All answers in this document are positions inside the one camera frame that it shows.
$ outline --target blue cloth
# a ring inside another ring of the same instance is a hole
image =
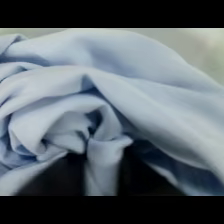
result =
[[[100,29],[0,37],[0,194],[87,153],[86,195],[116,195],[124,148],[189,195],[223,194],[224,91],[144,36]]]

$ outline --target light blue fabric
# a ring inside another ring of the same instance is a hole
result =
[[[2,36],[0,194],[72,151],[87,153],[86,195],[116,195],[123,150],[139,140],[147,147],[137,154],[187,194],[223,194],[223,93],[135,33]]]

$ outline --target garment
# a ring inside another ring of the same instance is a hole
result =
[[[16,194],[75,152],[87,156],[85,195],[116,195],[124,149],[139,141],[146,164],[185,193],[223,194],[223,99],[222,86],[135,33],[2,36],[0,163],[7,170],[0,174],[0,194]],[[196,171],[207,186],[201,191],[195,177],[176,175],[170,164]]]

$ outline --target rolled fabric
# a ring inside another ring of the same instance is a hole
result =
[[[147,163],[187,194],[217,192],[209,181],[201,191],[184,169],[176,175],[178,166],[155,166],[153,153],[206,171],[199,173],[222,194],[223,96],[222,86],[173,50],[132,32],[2,36],[0,194],[16,194],[74,152],[87,155],[86,195],[116,195],[123,150],[139,140],[152,153]]]

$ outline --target blurred background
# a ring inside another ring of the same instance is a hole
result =
[[[0,35],[21,33],[28,38],[33,38],[66,29],[68,28],[0,28]],[[199,68],[224,85],[223,28],[107,29],[129,30],[156,39],[178,52],[189,64]]]

